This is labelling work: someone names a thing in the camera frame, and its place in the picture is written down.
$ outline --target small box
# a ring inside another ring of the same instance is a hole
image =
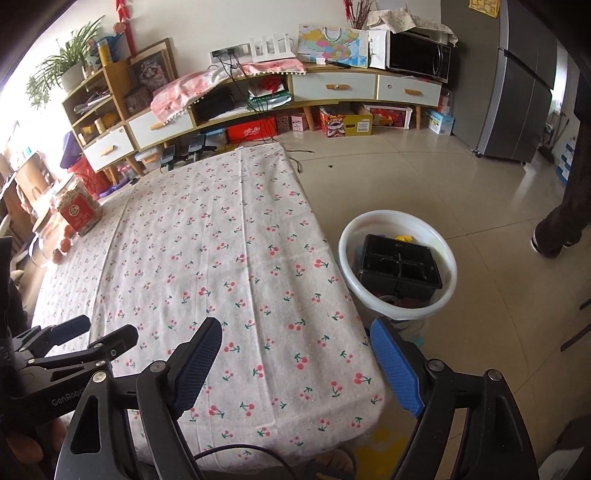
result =
[[[291,116],[291,129],[294,132],[303,132],[304,130],[308,130],[308,120],[306,120],[305,114],[294,113]]]
[[[441,89],[441,95],[439,96],[439,104],[437,105],[437,110],[439,113],[443,113],[443,115],[450,115],[452,111],[452,104],[453,104],[453,92]]]
[[[423,119],[427,126],[438,135],[451,135],[454,118],[451,115],[443,115],[436,110],[423,110]]]
[[[371,135],[371,113],[356,115],[346,105],[320,107],[320,126],[329,138]]]
[[[277,135],[274,118],[263,118],[245,124],[232,125],[226,130],[230,142],[242,142],[272,138]]]
[[[357,113],[372,115],[374,127],[403,128],[408,130],[413,109],[400,106],[363,105]]]
[[[287,113],[283,115],[277,115],[275,118],[277,119],[277,131],[280,134],[291,130],[290,116]]]

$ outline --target white plastic basin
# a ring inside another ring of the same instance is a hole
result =
[[[431,253],[443,282],[436,290],[430,305],[419,309],[405,309],[386,303],[372,295],[355,277],[353,266],[360,260],[366,235],[412,235],[416,243],[431,249]],[[392,320],[425,319],[443,308],[452,297],[457,284],[457,265],[447,242],[429,224],[407,213],[394,210],[375,210],[353,219],[339,239],[339,264],[347,286],[367,308],[390,317]]]

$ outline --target person's leg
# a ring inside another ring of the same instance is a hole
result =
[[[575,244],[591,223],[591,125],[581,124],[562,203],[535,228],[532,243],[545,257],[558,256]]]

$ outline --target drawer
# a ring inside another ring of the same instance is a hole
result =
[[[84,155],[90,166],[97,171],[134,151],[125,128],[120,127],[85,148]]]
[[[140,150],[194,129],[188,113],[176,116],[166,125],[162,125],[152,110],[134,118],[129,122],[129,127]]]
[[[326,72],[293,76],[294,101],[373,100],[375,75],[372,73]]]
[[[417,79],[378,75],[378,100],[437,106],[441,85]]]

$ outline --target metal screw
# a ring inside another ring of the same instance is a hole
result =
[[[107,374],[105,372],[97,372],[92,375],[92,381],[94,383],[101,383],[105,378],[107,378]]]
[[[443,362],[441,360],[429,360],[427,365],[429,370],[433,370],[434,372],[440,372],[443,370]]]
[[[164,368],[166,368],[166,362],[164,360],[156,360],[150,365],[150,371],[155,374],[161,372]]]
[[[488,377],[495,382],[498,382],[503,379],[503,374],[498,370],[492,369],[488,371]]]

